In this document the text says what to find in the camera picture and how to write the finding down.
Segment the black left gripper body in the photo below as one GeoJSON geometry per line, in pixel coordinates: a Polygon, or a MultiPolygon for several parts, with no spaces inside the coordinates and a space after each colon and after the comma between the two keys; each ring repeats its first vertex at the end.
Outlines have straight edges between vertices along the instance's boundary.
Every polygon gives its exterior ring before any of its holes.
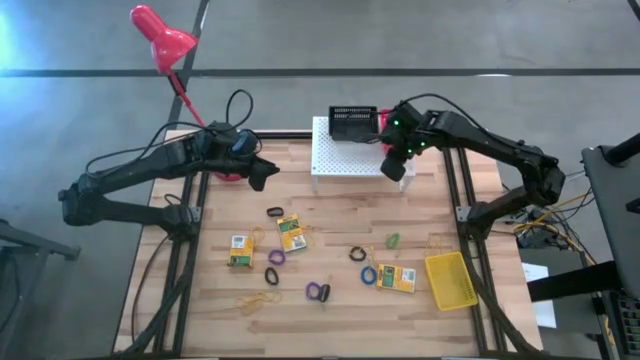
{"type": "Polygon", "coordinates": [[[255,161],[261,148],[261,140],[249,129],[240,130],[238,139],[232,146],[232,154],[249,164],[249,184],[255,191],[262,191],[265,185],[265,178],[255,169],[255,161]]]}

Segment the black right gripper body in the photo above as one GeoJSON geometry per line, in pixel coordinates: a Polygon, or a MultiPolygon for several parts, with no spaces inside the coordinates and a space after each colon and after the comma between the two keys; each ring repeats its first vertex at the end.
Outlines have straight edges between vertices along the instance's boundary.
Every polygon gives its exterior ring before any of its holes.
{"type": "Polygon", "coordinates": [[[400,181],[406,172],[405,163],[419,147],[416,129],[421,125],[424,117],[407,102],[401,102],[391,110],[395,112],[395,116],[401,124],[401,136],[389,154],[385,156],[380,170],[392,181],[400,181]]]}

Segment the black plastic basket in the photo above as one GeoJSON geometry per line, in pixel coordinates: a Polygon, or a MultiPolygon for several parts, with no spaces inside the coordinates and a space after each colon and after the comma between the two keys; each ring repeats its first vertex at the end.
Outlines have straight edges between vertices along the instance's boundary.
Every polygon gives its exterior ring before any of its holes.
{"type": "Polygon", "coordinates": [[[363,142],[379,133],[375,106],[330,106],[328,120],[334,141],[363,142]]]}

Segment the yellow green staples box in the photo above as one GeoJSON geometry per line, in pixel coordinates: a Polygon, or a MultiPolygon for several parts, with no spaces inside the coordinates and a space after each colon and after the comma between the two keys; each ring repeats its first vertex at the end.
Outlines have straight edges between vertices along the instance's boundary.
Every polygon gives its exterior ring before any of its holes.
{"type": "Polygon", "coordinates": [[[416,270],[396,265],[379,264],[376,286],[413,294],[416,288],[416,270]]]}
{"type": "Polygon", "coordinates": [[[234,235],[227,265],[229,267],[252,268],[254,256],[254,239],[252,236],[234,235]]]}
{"type": "Polygon", "coordinates": [[[280,233],[282,250],[285,253],[307,247],[304,229],[297,214],[279,218],[277,226],[280,233]]]}

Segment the yellow rubber band pile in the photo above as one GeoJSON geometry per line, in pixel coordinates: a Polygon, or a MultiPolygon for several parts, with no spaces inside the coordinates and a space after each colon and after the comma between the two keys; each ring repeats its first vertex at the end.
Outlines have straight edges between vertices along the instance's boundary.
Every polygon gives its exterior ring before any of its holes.
{"type": "Polygon", "coordinates": [[[236,300],[236,307],[243,316],[258,312],[266,303],[279,303],[283,295],[279,291],[256,292],[252,295],[240,297],[236,300]]]}

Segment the yellow plastic basket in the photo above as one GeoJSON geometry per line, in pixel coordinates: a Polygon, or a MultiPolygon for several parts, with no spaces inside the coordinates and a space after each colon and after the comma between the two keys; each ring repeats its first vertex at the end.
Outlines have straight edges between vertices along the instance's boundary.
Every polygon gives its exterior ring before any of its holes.
{"type": "Polygon", "coordinates": [[[436,306],[440,311],[478,304],[473,283],[460,252],[426,257],[425,267],[436,306]]]}

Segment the red desk lamp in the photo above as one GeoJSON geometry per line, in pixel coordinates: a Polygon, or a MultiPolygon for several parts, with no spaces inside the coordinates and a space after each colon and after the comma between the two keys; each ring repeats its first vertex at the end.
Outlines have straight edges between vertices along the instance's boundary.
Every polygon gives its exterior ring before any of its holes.
{"type": "MultiPolygon", "coordinates": [[[[136,5],[131,10],[130,21],[150,42],[151,56],[159,73],[167,75],[175,95],[183,102],[196,123],[205,127],[204,121],[187,95],[186,86],[173,70],[173,66],[198,45],[196,37],[191,33],[169,27],[149,5],[145,4],[136,5]]],[[[231,152],[247,154],[255,148],[257,140],[250,133],[234,133],[231,127],[223,130],[231,133],[231,145],[227,146],[231,152]]],[[[215,131],[203,130],[199,137],[196,137],[197,144],[203,147],[213,144],[213,135],[219,134],[215,131]]]]}

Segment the white perforated metal riser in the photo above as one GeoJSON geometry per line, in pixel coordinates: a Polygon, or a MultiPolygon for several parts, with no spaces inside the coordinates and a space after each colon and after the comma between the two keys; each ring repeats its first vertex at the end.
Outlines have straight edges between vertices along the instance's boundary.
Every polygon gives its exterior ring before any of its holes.
{"type": "Polygon", "coordinates": [[[324,178],[383,178],[381,171],[386,153],[381,144],[335,141],[329,135],[327,117],[312,120],[311,189],[319,193],[324,178]]]}

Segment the black flat bar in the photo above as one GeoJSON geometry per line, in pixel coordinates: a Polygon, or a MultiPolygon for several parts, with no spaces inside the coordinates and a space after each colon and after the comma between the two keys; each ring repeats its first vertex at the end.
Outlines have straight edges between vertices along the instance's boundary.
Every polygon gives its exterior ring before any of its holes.
{"type": "Polygon", "coordinates": [[[623,288],[614,261],[534,280],[527,286],[532,302],[623,288]]]}

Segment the dark grey side cart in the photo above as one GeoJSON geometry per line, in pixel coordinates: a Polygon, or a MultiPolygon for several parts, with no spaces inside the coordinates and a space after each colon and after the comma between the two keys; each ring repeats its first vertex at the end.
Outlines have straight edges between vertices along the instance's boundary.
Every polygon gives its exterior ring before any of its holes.
{"type": "Polygon", "coordinates": [[[640,133],[581,155],[621,287],[640,298],[640,133]]]}

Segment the white paper sheet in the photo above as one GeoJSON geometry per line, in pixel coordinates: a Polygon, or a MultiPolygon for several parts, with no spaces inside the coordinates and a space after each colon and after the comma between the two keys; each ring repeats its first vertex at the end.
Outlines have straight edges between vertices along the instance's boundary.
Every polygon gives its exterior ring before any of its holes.
{"type": "MultiPolygon", "coordinates": [[[[546,266],[522,263],[527,282],[544,279],[549,276],[546,266]]],[[[536,323],[539,327],[556,328],[556,317],[552,300],[532,302],[536,323]]]]}

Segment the grey metal bench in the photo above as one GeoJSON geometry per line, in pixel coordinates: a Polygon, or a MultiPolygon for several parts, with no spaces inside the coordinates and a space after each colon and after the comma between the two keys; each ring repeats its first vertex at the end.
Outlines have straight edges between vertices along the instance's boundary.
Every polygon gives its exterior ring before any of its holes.
{"type": "Polygon", "coordinates": [[[49,240],[0,219],[0,360],[9,359],[47,260],[53,254],[74,261],[80,247],[49,240]]]}

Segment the keyboard with lit keys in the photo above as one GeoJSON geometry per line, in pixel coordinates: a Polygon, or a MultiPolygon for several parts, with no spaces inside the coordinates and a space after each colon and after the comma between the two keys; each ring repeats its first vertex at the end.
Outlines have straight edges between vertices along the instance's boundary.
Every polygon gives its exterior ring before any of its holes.
{"type": "Polygon", "coordinates": [[[640,356],[640,300],[619,297],[622,345],[626,354],[640,356]]]}

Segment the black aluminium table frame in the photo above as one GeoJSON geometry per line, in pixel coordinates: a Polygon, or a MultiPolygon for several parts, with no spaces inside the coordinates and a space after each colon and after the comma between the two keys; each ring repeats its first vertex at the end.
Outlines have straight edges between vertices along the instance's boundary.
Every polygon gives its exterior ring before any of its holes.
{"type": "MultiPolygon", "coordinates": [[[[303,160],[305,160],[305,164],[311,164],[311,146],[312,146],[312,132],[311,131],[258,131],[257,136],[263,141],[263,145],[270,145],[269,142],[273,142],[273,146],[275,145],[287,145],[289,148],[293,145],[300,145],[307,151],[309,156],[306,156],[303,160]]],[[[454,198],[459,200],[459,194],[457,189],[457,183],[455,182],[454,176],[454,166],[451,160],[451,154],[449,150],[445,151],[444,154],[444,174],[447,177],[448,181],[448,190],[451,200],[454,198]]],[[[162,293],[158,293],[155,298],[158,298],[159,304],[157,306],[157,310],[155,310],[152,317],[149,317],[149,321],[147,322],[144,329],[142,329],[138,335],[135,335],[134,331],[135,326],[128,325],[129,327],[125,327],[124,319],[126,312],[123,310],[123,317],[120,322],[120,329],[118,335],[116,336],[116,340],[114,343],[114,351],[113,353],[107,357],[109,360],[169,360],[169,359],[180,359],[184,360],[189,357],[197,357],[200,360],[208,357],[213,358],[226,358],[226,357],[235,357],[241,355],[228,355],[231,350],[220,350],[218,353],[214,354],[214,349],[205,349],[204,347],[196,349],[194,346],[187,346],[187,340],[189,340],[188,327],[191,325],[189,316],[192,314],[196,316],[195,311],[195,301],[194,296],[192,295],[194,289],[196,289],[196,285],[200,285],[203,283],[200,281],[198,276],[205,275],[204,265],[200,266],[198,264],[199,254],[198,251],[201,248],[200,245],[205,244],[205,240],[209,240],[209,238],[205,239],[205,235],[203,235],[202,229],[205,228],[205,220],[209,221],[212,219],[212,210],[209,211],[209,208],[206,208],[206,203],[209,199],[213,198],[214,189],[212,188],[212,183],[210,179],[212,177],[210,175],[188,175],[186,178],[180,178],[183,182],[182,185],[182,197],[181,199],[186,202],[186,205],[189,205],[192,195],[195,196],[195,208],[193,209],[196,214],[197,224],[196,224],[196,233],[190,237],[171,237],[168,234],[165,235],[162,241],[158,242],[165,243],[171,242],[171,251],[169,255],[167,255],[167,263],[164,268],[165,269],[165,280],[164,287],[162,293]]],[[[156,237],[159,236],[160,227],[157,226],[145,226],[142,234],[141,234],[141,242],[138,247],[138,254],[136,255],[136,266],[141,260],[143,260],[143,246],[151,245],[152,242],[155,241],[156,237]]],[[[534,350],[534,346],[532,343],[527,342],[525,340],[525,335],[516,330],[516,325],[512,323],[511,319],[507,318],[507,314],[504,310],[497,310],[498,306],[498,297],[497,295],[489,295],[489,293],[494,293],[495,286],[489,285],[489,275],[492,275],[492,270],[482,270],[481,274],[478,275],[477,270],[471,270],[471,258],[467,262],[467,267],[469,268],[470,273],[476,272],[471,276],[472,280],[476,280],[476,283],[479,283],[479,279],[483,279],[486,281],[484,284],[480,286],[481,295],[485,295],[486,297],[491,297],[489,301],[489,307],[487,311],[489,312],[486,315],[486,319],[481,315],[481,307],[480,305],[475,305],[469,308],[469,315],[467,316],[468,321],[470,321],[471,330],[472,330],[472,339],[466,341],[465,344],[472,344],[473,348],[477,354],[473,354],[477,357],[522,357],[525,358],[528,356],[534,357],[534,355],[542,355],[541,350],[534,350]],[[494,340],[496,343],[496,349],[489,348],[488,337],[486,335],[485,330],[485,322],[489,322],[492,325],[492,328],[495,330],[494,340]]],[[[130,300],[127,300],[125,304],[125,310],[129,310],[126,307],[130,304],[130,313],[132,323],[135,325],[136,314],[138,314],[138,302],[140,294],[142,294],[141,289],[143,289],[142,280],[148,279],[148,275],[151,272],[152,266],[155,266],[153,262],[147,263],[148,269],[146,273],[142,270],[134,269],[132,272],[132,280],[130,283],[129,293],[127,296],[132,294],[134,288],[134,280],[137,278],[141,281],[137,290],[140,290],[136,294],[138,297],[132,297],[130,300]]]]}

